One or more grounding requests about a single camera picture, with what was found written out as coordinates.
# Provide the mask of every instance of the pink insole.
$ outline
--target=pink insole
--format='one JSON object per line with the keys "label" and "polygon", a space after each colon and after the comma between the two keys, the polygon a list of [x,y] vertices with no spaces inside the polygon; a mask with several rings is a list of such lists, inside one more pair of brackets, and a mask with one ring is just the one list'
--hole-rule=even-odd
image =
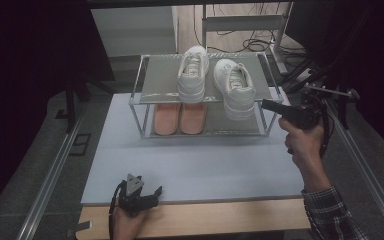
{"label": "pink insole", "polygon": [[183,104],[180,130],[186,134],[198,134],[204,129],[207,105]]}
{"label": "pink insole", "polygon": [[177,130],[181,104],[157,104],[154,114],[154,131],[159,135],[170,135]]}

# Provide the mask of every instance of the white sneaker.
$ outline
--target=white sneaker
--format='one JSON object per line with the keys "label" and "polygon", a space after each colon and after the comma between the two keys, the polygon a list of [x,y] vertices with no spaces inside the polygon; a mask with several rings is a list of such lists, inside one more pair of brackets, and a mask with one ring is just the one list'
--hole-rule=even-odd
{"label": "white sneaker", "polygon": [[214,67],[214,84],[224,98],[226,116],[232,120],[247,120],[254,115],[255,88],[242,63],[221,59]]}
{"label": "white sneaker", "polygon": [[204,99],[205,75],[208,72],[207,51],[202,46],[191,47],[182,57],[177,89],[180,101],[199,103]]}

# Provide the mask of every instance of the wall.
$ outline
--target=wall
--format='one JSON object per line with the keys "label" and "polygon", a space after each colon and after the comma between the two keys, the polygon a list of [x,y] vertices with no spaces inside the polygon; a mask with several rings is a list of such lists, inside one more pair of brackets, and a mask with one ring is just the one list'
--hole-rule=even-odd
{"label": "wall", "polygon": [[174,7],[93,9],[108,57],[177,52]]}

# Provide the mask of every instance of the human hand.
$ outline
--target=human hand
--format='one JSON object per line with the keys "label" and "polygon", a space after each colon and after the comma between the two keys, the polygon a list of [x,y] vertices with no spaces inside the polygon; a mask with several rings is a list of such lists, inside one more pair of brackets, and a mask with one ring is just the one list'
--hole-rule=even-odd
{"label": "human hand", "polygon": [[133,240],[147,215],[148,210],[139,212],[136,217],[131,217],[123,209],[115,207],[113,213],[114,240]]}
{"label": "human hand", "polygon": [[318,125],[310,130],[302,130],[283,117],[279,119],[279,126],[289,133],[285,145],[294,152],[292,160],[301,172],[307,192],[329,189],[331,184],[320,157],[323,128]]}

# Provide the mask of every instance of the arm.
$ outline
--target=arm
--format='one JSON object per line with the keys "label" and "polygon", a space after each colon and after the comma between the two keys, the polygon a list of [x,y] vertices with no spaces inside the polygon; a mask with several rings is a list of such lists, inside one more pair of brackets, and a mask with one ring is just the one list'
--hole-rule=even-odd
{"label": "arm", "polygon": [[304,181],[302,195],[311,228],[321,239],[368,239],[354,221],[339,192],[331,185],[320,158],[323,128],[296,128],[284,118],[279,126],[287,131],[285,145]]}

